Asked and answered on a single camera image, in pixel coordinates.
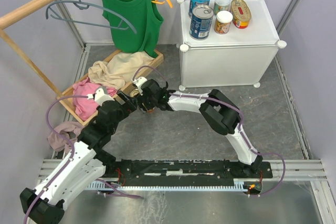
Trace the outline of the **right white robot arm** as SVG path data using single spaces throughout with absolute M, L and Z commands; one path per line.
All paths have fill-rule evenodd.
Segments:
M 217 89 L 204 94 L 186 94 L 161 88 L 145 77 L 132 80 L 139 94 L 135 97 L 144 111 L 159 108 L 162 111 L 199 113 L 216 133 L 225 136 L 238 157 L 239 172 L 254 177 L 260 171 L 263 157 L 253 147 L 243 129 L 244 117 L 239 108 Z

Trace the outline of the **dark blue tin can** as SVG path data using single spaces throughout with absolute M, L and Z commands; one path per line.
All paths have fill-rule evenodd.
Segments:
M 203 40 L 209 36 L 214 11 L 207 5 L 197 5 L 192 10 L 190 36 L 196 40 Z

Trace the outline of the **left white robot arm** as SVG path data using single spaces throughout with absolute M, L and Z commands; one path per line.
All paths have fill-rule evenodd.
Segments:
M 93 181 L 110 177 L 116 171 L 115 157 L 103 150 L 116 132 L 118 124 L 137 109 L 137 101 L 118 92 L 121 101 L 103 87 L 85 96 L 97 102 L 98 114 L 81 130 L 76 142 L 64 138 L 70 151 L 61 163 L 34 189 L 20 194 L 24 222 L 59 223 L 69 205 Z

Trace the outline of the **small cup white lid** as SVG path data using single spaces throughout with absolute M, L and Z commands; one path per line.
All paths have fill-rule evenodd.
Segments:
M 216 21 L 214 25 L 214 30 L 218 34 L 226 34 L 229 32 L 230 24 L 233 20 L 233 15 L 231 12 L 223 10 L 216 14 Z

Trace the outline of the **oval sardine tin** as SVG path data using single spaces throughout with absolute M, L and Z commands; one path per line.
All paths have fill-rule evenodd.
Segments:
M 136 102 L 138 108 L 143 112 L 143 113 L 152 113 L 154 111 L 154 106 L 151 104 L 150 100 L 146 98 L 143 95 L 140 95 L 140 92 L 138 89 L 133 90 L 130 93 L 131 98 L 134 99 Z
M 232 0 L 230 12 L 233 15 L 233 24 L 239 29 L 245 29 L 251 20 L 251 12 L 244 0 Z

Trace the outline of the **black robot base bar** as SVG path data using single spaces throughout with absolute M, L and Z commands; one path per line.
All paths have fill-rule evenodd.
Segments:
M 118 186 L 232 186 L 234 179 L 273 178 L 271 164 L 262 159 L 257 173 L 239 172 L 238 161 L 218 160 L 145 160 L 109 161 L 106 171 L 95 178 Z

